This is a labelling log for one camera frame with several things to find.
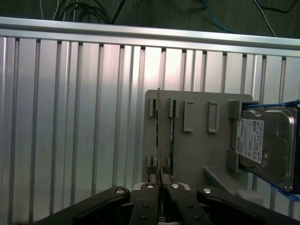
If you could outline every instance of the white cable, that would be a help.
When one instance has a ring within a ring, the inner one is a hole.
[[[64,18],[63,18],[63,21],[65,21],[65,16],[66,16],[66,11],[64,12]]]
[[[56,10],[55,10],[55,13],[54,13],[54,15],[53,15],[52,20],[55,19],[55,16],[56,16],[56,14],[57,14],[57,11],[58,11],[59,6],[60,6],[60,0],[57,0],[57,7],[56,7]]]
[[[269,21],[268,21],[268,19],[266,18],[266,15],[264,14],[264,12],[263,12],[262,8],[260,7],[260,5],[258,4],[257,0],[253,0],[253,1],[254,1],[254,3],[257,5],[257,7],[258,7],[259,11],[261,11],[261,13],[262,13],[262,16],[263,16],[263,18],[264,18],[265,22],[267,23],[267,25],[268,25],[268,28],[270,29],[271,33],[273,34],[273,36],[274,36],[274,37],[276,37],[276,35],[275,35],[275,33],[274,33],[273,29],[271,28],[271,26],[270,26],[270,24],[269,24]]]
[[[43,20],[44,19],[44,13],[43,13],[42,0],[39,0],[39,8],[41,9],[41,16],[42,16],[42,20]]]
[[[73,22],[75,21],[75,15],[76,15],[76,9],[74,10],[74,13],[73,13]]]

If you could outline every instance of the hard drive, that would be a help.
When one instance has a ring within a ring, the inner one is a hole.
[[[298,107],[244,107],[233,132],[239,164],[277,188],[300,194]]]

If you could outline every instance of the hard drive label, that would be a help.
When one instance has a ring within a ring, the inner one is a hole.
[[[263,153],[263,120],[240,119],[237,125],[236,152],[259,164]]]

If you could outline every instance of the dark background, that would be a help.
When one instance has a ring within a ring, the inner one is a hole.
[[[0,16],[41,19],[39,0],[0,0]],[[99,0],[111,18],[121,0]],[[287,10],[294,0],[258,0],[262,6]],[[80,0],[95,5],[93,0]],[[51,20],[56,0],[43,0],[44,18]],[[214,17],[239,34],[272,36],[253,0],[207,0]],[[300,38],[300,1],[287,14],[264,10],[278,37]],[[116,23],[119,25],[225,32],[203,9],[201,0],[126,0]]]

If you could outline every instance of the hard drive metal casing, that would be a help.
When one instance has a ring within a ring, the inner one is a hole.
[[[299,108],[246,108],[241,118],[263,120],[262,163],[242,155],[239,164],[279,189],[300,194]],[[233,133],[236,146],[236,133]]]

